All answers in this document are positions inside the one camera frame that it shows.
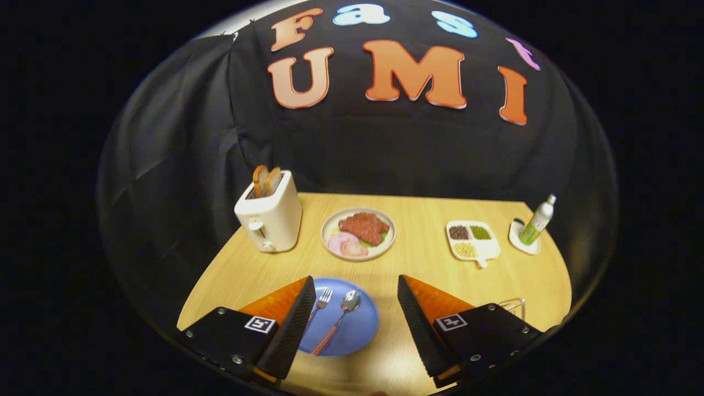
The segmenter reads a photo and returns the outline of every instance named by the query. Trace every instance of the wooden handle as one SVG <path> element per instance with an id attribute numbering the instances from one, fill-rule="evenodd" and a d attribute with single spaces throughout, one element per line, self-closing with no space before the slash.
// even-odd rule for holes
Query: wooden handle
<path id="1" fill-rule="evenodd" d="M 333 326 L 330 330 L 327 331 L 327 334 L 320 340 L 320 342 L 313 348 L 312 351 L 310 351 L 310 354 L 313 356 L 318 356 L 322 350 L 327 346 L 327 343 L 330 341 L 333 335 L 335 335 L 335 332 L 337 331 L 337 326 Z"/>

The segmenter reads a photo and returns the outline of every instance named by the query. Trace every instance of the spray bottle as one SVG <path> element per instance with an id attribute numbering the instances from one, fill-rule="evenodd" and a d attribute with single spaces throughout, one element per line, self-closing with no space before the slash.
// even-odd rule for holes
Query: spray bottle
<path id="1" fill-rule="evenodd" d="M 518 239 L 524 245 L 532 245 L 543 230 L 545 230 L 545 227 L 553 218 L 553 212 L 555 211 L 553 205 L 555 204 L 555 200 L 557 200 L 557 197 L 550 194 L 548 200 L 538 206 L 538 210 L 533 214 L 533 218 L 530 219 L 530 222 L 526 224 L 525 229 L 518 236 Z"/>

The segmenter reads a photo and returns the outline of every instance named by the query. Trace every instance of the white tray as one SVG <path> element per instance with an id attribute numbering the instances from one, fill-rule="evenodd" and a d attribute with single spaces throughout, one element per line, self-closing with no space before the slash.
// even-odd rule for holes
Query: white tray
<path id="1" fill-rule="evenodd" d="M 467 234 L 469 235 L 468 240 L 456 240 L 450 236 L 450 228 L 458 225 L 467 228 Z M 475 238 L 472 234 L 472 225 L 478 225 L 479 227 L 485 229 L 489 233 L 491 239 L 478 240 Z M 481 221 L 451 221 L 445 226 L 445 233 L 447 233 L 447 240 L 450 242 L 450 250 L 452 251 L 452 254 L 459 260 L 476 261 L 479 263 L 480 267 L 486 268 L 488 266 L 486 260 L 495 259 L 499 254 L 501 254 L 501 248 L 498 246 L 496 235 L 494 235 L 494 232 L 491 230 L 489 225 Z M 455 245 L 463 242 L 469 242 L 474 245 L 474 251 L 477 253 L 476 257 L 463 257 L 455 252 Z"/>

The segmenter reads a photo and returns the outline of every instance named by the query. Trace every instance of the toast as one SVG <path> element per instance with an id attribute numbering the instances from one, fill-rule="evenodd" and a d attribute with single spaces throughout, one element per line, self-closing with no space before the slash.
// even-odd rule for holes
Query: toast
<path id="1" fill-rule="evenodd" d="M 281 168 L 278 166 L 269 172 L 266 179 L 264 179 L 266 197 L 271 197 L 274 194 L 276 188 L 279 187 L 279 183 L 281 183 L 282 177 L 283 175 L 281 174 Z"/>
<path id="2" fill-rule="evenodd" d="M 252 182 L 254 183 L 255 198 L 266 197 L 266 188 L 264 187 L 264 180 L 266 180 L 268 176 L 269 168 L 266 165 L 259 165 L 257 166 L 257 169 L 254 170 Z"/>

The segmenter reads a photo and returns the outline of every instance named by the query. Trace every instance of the blue plate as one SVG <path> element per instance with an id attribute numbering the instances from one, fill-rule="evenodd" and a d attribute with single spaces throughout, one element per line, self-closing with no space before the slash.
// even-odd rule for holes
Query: blue plate
<path id="1" fill-rule="evenodd" d="M 327 307 L 318 309 L 313 319 L 310 320 L 298 349 L 310 353 L 315 348 L 325 333 L 340 319 L 343 314 L 342 308 L 340 308 L 342 297 L 351 290 L 359 291 L 361 298 L 359 307 L 345 315 L 337 332 L 319 356 L 342 356 L 362 349 L 372 340 L 379 328 L 377 305 L 374 304 L 367 292 L 346 280 L 316 278 L 313 279 L 313 283 L 315 284 L 315 302 L 318 302 L 318 298 L 326 287 L 332 288 L 332 298 L 327 303 Z"/>

